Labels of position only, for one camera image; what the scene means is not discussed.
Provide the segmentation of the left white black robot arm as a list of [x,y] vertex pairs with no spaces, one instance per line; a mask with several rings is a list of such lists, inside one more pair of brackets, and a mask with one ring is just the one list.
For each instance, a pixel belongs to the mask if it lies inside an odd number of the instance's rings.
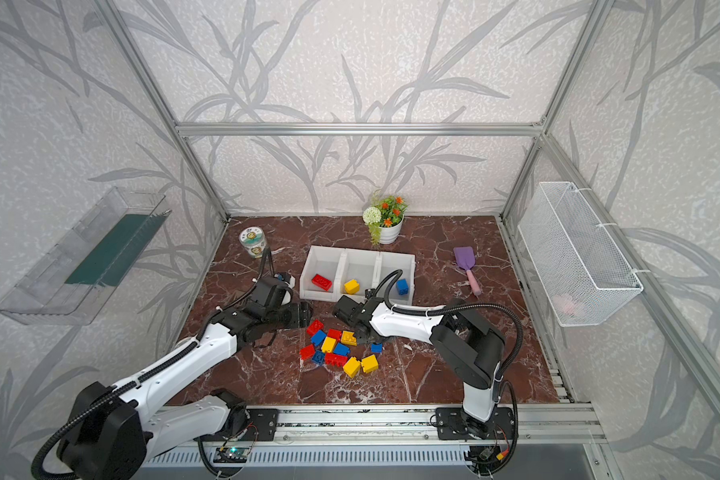
[[94,382],[82,390],[67,422],[32,460],[32,477],[55,478],[44,466],[55,453],[69,469],[66,479],[129,479],[145,461],[186,441],[246,434],[255,424],[246,403],[225,389],[169,412],[162,409],[202,374],[265,334],[304,327],[312,309],[295,300],[295,284],[292,275],[276,272],[266,249],[251,287],[217,308],[197,334],[111,386]]

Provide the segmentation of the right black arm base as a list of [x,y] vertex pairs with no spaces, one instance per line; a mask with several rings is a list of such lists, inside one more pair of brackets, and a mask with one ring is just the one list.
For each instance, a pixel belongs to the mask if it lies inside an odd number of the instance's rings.
[[462,408],[440,407],[429,424],[440,440],[501,440],[511,442],[517,437],[519,412],[510,406],[498,406],[485,420],[467,415]]

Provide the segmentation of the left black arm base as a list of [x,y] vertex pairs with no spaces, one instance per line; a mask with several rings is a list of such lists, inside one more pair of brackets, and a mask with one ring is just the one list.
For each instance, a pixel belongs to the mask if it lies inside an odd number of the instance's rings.
[[277,429],[279,410],[275,408],[249,408],[236,394],[217,389],[210,397],[221,400],[229,412],[221,427],[197,437],[202,441],[273,441]]

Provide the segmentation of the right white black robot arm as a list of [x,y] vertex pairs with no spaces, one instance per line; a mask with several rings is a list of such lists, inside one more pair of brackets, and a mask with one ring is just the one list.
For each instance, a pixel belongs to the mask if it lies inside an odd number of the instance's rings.
[[[464,383],[465,423],[486,425],[499,404],[502,389],[509,386],[504,376],[521,350],[522,322],[513,311],[496,303],[454,299],[437,307],[395,304],[390,293],[401,277],[400,269],[392,271],[367,291],[362,303],[341,296],[333,315],[373,338],[400,337],[432,345]],[[509,353],[504,352],[504,335],[479,312],[481,309],[499,312],[514,324],[515,341]]]

